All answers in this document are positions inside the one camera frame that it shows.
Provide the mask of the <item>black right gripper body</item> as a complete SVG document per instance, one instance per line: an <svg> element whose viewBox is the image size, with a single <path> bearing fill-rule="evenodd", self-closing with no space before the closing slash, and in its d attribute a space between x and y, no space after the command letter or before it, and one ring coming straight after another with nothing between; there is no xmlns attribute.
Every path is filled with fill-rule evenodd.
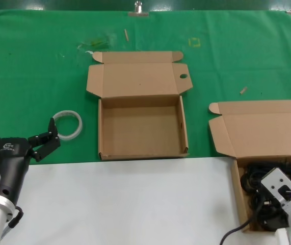
<svg viewBox="0 0 291 245"><path fill-rule="evenodd" d="M285 214L266 217L262 221L262 228L264 230L277 230L288 227L288 219Z"/></svg>

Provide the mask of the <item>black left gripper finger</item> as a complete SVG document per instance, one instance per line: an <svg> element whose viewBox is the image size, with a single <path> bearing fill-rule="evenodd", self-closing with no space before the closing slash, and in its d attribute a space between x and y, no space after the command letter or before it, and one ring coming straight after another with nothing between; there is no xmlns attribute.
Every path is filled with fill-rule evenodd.
<svg viewBox="0 0 291 245"><path fill-rule="evenodd" d="M55 120L50 119L47 132L29 137L28 142L31 145L31 156L37 162L59 148L61 144Z"/></svg>

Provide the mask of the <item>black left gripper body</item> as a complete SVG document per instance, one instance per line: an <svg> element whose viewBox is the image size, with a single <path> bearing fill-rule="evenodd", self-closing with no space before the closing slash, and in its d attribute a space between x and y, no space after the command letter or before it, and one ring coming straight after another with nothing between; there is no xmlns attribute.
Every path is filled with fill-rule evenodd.
<svg viewBox="0 0 291 245"><path fill-rule="evenodd" d="M0 139L0 195L17 204L31 160L31 145L25 138Z"/></svg>

